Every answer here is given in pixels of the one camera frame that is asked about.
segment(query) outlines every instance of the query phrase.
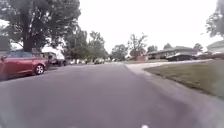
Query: sky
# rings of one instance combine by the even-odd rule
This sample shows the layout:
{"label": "sky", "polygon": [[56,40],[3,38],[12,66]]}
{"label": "sky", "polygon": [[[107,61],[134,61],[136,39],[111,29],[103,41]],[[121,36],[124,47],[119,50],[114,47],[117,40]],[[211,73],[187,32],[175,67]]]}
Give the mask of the sky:
{"label": "sky", "polygon": [[221,40],[206,33],[206,20],[216,0],[80,0],[79,24],[88,32],[100,32],[108,52],[116,44],[127,44],[130,35],[148,35],[149,45],[204,47]]}

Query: car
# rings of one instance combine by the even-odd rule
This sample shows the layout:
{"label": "car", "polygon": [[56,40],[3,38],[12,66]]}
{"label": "car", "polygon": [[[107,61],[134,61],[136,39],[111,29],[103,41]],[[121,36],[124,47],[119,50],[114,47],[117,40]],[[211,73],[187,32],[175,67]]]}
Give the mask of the car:
{"label": "car", "polygon": [[196,60],[196,57],[189,54],[175,54],[172,56],[166,57],[166,60],[168,61],[185,61],[185,60]]}
{"label": "car", "polygon": [[198,60],[204,60],[204,59],[212,59],[213,58],[213,55],[211,52],[202,52],[200,54],[197,54],[196,55],[196,58]]}
{"label": "car", "polygon": [[104,59],[96,59],[95,61],[94,61],[94,64],[104,64]]}
{"label": "car", "polygon": [[61,50],[59,49],[54,49],[51,47],[46,47],[45,49],[42,49],[42,52],[44,54],[48,54],[49,60],[52,65],[54,66],[66,66],[67,61],[65,59],[65,56],[62,54]]}
{"label": "car", "polygon": [[10,51],[1,56],[0,78],[7,79],[21,75],[42,75],[48,67],[48,60],[30,52]]}
{"label": "car", "polygon": [[224,59],[224,53],[214,52],[212,53],[212,59]]}

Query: red car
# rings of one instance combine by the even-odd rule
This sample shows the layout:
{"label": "red car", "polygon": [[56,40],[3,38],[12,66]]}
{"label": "red car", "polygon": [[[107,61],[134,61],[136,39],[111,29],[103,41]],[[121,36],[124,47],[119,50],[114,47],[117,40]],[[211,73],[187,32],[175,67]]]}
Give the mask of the red car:
{"label": "red car", "polygon": [[20,75],[41,75],[46,70],[48,60],[29,52],[12,51],[1,56],[0,78]]}

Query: green tree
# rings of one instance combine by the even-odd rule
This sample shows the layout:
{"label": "green tree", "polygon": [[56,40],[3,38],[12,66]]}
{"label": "green tree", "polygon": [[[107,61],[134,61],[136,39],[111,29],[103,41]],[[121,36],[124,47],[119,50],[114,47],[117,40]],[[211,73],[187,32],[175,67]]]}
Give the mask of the green tree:
{"label": "green tree", "polygon": [[170,45],[170,43],[167,43],[164,45],[163,49],[167,49],[167,48],[172,48],[172,46]]}
{"label": "green tree", "polygon": [[106,58],[108,53],[104,48],[105,41],[99,32],[92,31],[90,33],[89,51],[90,57],[94,60],[96,58]]}
{"label": "green tree", "polygon": [[224,0],[218,0],[216,10],[206,21],[207,33],[211,37],[219,35],[224,37]]}
{"label": "green tree", "polygon": [[23,49],[41,48],[51,38],[57,45],[76,28],[78,0],[1,0],[0,19],[9,22],[7,35]]}
{"label": "green tree", "polygon": [[151,46],[149,46],[148,47],[148,53],[149,52],[154,52],[154,51],[158,51],[158,47],[157,46],[155,46],[155,45],[151,45]]}
{"label": "green tree", "polygon": [[112,49],[112,58],[119,59],[121,61],[125,60],[125,56],[128,54],[128,48],[124,44],[115,45]]}
{"label": "green tree", "polygon": [[197,50],[198,52],[200,52],[200,51],[202,51],[203,47],[201,46],[201,44],[196,43],[196,44],[194,45],[194,49]]}
{"label": "green tree", "polygon": [[131,34],[128,41],[128,48],[131,50],[130,55],[136,60],[137,57],[145,53],[147,35],[142,34],[140,37],[137,37],[135,34]]}
{"label": "green tree", "polygon": [[79,28],[76,33],[66,38],[65,54],[71,59],[85,59],[89,55],[89,46],[87,43],[87,32]]}

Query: house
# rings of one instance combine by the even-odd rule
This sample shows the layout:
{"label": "house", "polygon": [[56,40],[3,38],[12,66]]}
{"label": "house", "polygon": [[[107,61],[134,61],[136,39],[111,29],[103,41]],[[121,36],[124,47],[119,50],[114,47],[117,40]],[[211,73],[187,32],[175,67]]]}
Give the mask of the house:
{"label": "house", "polygon": [[167,57],[175,55],[194,56],[196,54],[197,51],[195,49],[183,46],[177,46],[173,48],[147,53],[149,59],[166,59]]}
{"label": "house", "polygon": [[209,52],[221,52],[224,53],[224,40],[217,41],[209,46],[207,46]]}
{"label": "house", "polygon": [[137,56],[136,58],[136,61],[145,61],[145,60],[147,60],[147,56],[145,55],[140,55],[140,56]]}

